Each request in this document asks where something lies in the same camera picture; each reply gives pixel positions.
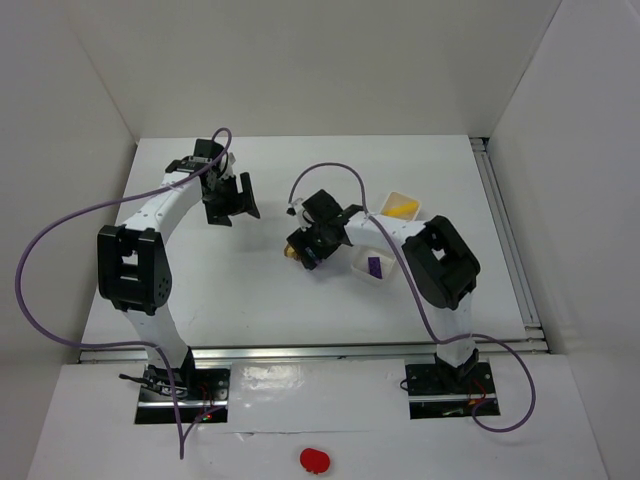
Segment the brown lego brick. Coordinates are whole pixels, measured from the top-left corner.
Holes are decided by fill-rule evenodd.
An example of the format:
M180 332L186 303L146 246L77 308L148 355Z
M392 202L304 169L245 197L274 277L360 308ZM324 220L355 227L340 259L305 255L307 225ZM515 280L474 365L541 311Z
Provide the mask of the brown lego brick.
M284 256L286 258L293 259L295 261L299 260L299 255L297 254L295 249L289 244L287 244L284 248Z

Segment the small purple lego brick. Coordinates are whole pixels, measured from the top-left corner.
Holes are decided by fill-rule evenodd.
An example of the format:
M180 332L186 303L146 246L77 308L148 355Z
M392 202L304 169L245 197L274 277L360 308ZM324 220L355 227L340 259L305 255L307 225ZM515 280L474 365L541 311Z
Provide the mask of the small purple lego brick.
M367 258L367 265L368 265L368 273L370 276L379 280L384 279L384 273L383 273L382 262L380 257L369 256Z

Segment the yellow lego plate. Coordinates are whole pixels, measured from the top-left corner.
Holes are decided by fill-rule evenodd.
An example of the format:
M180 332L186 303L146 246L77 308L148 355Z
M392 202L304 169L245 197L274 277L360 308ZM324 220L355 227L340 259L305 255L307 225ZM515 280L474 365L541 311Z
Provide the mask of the yellow lego plate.
M384 215L394 218L409 218L413 217L419 211L419 207L418 202L407 202L386 210Z

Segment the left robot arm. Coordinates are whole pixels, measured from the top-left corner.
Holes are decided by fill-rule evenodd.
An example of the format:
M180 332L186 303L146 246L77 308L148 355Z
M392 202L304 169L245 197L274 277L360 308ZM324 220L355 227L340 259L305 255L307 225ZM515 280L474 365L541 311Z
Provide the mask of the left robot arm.
M173 286L165 244L183 217L200 203L210 225L230 227L231 218L258 219L250 174L235 174L235 157L215 140L198 139L192 155L172 161L159 192L119 226L97 236L98 289L124 313L145 343L155 382L169 375L186 385L194 376L191 348L180 337L169 310Z

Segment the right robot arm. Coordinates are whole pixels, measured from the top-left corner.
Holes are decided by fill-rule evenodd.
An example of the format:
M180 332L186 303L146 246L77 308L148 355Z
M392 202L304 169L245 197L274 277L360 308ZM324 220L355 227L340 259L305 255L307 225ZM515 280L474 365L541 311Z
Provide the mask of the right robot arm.
M403 220L369 213L360 205L342 208L324 190L290 202L287 214L299 223L287 237L287 245L307 270L315 269L341 246L393 253L427 332L437 344L438 379L451 389L466 380L479 358L471 300L481 267L447 218Z

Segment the white compartment tray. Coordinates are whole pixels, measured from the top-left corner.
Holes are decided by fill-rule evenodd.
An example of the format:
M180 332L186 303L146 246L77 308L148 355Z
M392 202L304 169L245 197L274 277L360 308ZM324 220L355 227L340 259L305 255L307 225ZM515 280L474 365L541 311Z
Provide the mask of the white compartment tray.
M387 282L397 264L396 254L387 238L390 238L397 250L401 250L406 239L423 229L423 221L417 219L419 211L409 218L394 218L385 216L384 212L394 206L407 202L418 202L410 196L391 192L378 210L371 214L356 214L346 225L346 232L352 246L356 249L351 263L352 273L360 280L375 286ZM378 256L381 258L384 279L379 280L369 275L367 258Z

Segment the red round button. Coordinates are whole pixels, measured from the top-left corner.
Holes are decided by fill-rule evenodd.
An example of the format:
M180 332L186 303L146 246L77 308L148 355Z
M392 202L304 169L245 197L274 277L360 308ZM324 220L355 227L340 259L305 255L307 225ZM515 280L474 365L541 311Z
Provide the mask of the red round button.
M299 455L301 467L314 475L327 473L331 467L330 456L315 448L305 448Z

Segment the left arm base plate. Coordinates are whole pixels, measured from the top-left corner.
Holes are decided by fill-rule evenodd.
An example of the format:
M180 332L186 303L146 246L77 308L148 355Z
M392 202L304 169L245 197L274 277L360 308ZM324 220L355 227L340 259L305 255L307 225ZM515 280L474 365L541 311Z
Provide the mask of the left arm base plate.
M177 385L176 396L182 423L190 424L198 416L205 424L228 421L228 397L231 369L196 369L193 384ZM136 425L163 425L175 422L174 406L167 380L155 381L149 373L135 378L140 386L134 423Z

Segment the aluminium side rail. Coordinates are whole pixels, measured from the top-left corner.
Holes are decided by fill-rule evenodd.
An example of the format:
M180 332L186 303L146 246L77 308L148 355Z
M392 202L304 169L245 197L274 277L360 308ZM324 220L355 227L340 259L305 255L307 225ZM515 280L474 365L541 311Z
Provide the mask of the aluminium side rail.
M511 284L514 287L524 329L530 339L541 338L542 340L546 340L530 285L524 271L524 266L519 255L495 170L488 153L488 141L489 139L484 137L469 138L471 150L478 167L485 195L489 203L489 209L506 261L506 268Z

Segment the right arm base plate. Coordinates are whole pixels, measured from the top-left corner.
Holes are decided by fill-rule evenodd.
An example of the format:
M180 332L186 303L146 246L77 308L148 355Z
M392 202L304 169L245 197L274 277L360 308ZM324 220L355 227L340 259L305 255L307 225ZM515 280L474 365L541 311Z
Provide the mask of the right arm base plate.
M478 417L500 415L488 362L478 363L458 383L445 381L434 363L407 364L399 386L408 395L411 420L471 417L475 407Z

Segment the aluminium front rail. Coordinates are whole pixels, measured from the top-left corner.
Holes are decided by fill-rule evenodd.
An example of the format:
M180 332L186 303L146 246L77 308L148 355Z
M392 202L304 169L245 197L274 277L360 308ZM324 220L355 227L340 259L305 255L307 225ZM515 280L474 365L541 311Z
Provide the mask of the aluminium front rail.
M192 348L198 364L230 363L232 361L284 361L361 359L374 357L423 357L433 355L436 346L428 343L397 343L370 345L327 345L302 347L234 347ZM79 355L80 364L132 363L147 360L141 349L84 350Z

